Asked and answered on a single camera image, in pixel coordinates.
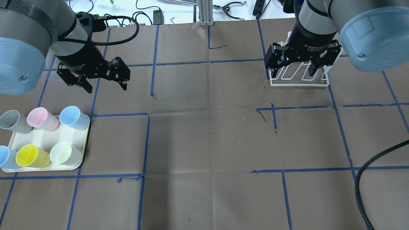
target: gray cup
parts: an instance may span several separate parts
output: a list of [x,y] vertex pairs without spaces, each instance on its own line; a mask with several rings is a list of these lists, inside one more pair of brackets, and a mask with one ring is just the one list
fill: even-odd
[[17,133],[29,133],[33,127],[27,123],[27,117],[17,110],[9,110],[0,117],[0,128]]

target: tray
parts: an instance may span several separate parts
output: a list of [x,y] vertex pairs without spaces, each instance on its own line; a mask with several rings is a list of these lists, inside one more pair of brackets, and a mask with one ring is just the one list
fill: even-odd
[[51,162],[43,169],[21,167],[19,169],[3,169],[5,172],[31,172],[31,171],[57,171],[57,170],[74,170],[78,168],[84,159],[85,145],[87,142],[88,131],[90,129],[90,118],[88,118],[88,127],[84,130],[76,130],[60,123],[54,131],[32,130],[27,134],[13,132],[11,136],[9,148],[19,151],[21,147],[27,144],[34,144],[40,149],[50,153],[52,147],[58,142],[68,142],[76,145],[76,148],[82,153],[82,158],[77,165],[58,165]]

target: metal post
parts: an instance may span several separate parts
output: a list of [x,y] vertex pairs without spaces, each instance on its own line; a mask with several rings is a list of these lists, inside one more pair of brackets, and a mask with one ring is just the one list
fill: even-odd
[[199,25],[214,25],[213,0],[199,0]]

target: white floor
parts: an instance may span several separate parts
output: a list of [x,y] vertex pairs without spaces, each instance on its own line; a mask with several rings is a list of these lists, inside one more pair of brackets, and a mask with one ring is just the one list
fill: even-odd
[[[214,5],[224,6],[225,4],[232,2],[234,0],[213,0]],[[94,8],[90,12],[92,14],[111,14],[111,15],[124,15],[132,16],[136,11],[135,3],[136,0],[114,0],[114,4],[110,0],[93,0]],[[256,0],[247,0],[247,4],[240,6],[239,4],[231,5],[231,15],[235,17],[244,18],[245,20],[255,19],[255,16],[252,15],[253,8],[256,3]],[[87,12],[91,9],[91,2],[89,0],[71,0],[71,7],[74,12],[85,11]],[[167,0],[138,0],[138,8],[145,8],[149,6],[159,6],[164,13],[165,24],[172,24],[172,21],[175,24],[182,23],[192,23],[193,22],[193,6],[180,4],[176,2],[171,2]],[[153,11],[156,8],[149,8],[142,10],[152,19]],[[286,14],[283,12],[281,4],[277,0],[271,0],[268,5],[265,13],[262,16],[262,19],[266,18],[293,18],[294,14]],[[227,17],[221,10],[213,11],[214,21],[230,21],[234,20]],[[149,24],[149,20],[145,16],[138,16],[138,22],[140,24]],[[109,22],[109,25],[118,25],[118,22],[112,20]]]

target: white cup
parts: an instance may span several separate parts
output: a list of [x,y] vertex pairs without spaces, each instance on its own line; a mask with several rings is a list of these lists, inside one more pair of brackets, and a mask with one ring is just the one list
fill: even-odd
[[58,119],[43,107],[33,109],[27,116],[27,123],[35,128],[53,131],[58,128]]
[[9,149],[7,146],[0,146],[0,168],[18,169],[21,166],[16,162],[17,152]]
[[50,151],[50,159],[58,165],[77,165],[80,163],[82,153],[76,149],[75,145],[68,142],[60,142]]
[[29,133],[33,126],[27,123],[27,117],[17,110],[9,110],[0,117],[0,127],[17,133]]
[[76,130],[84,130],[88,127],[88,117],[76,106],[69,106],[60,113],[60,122]]

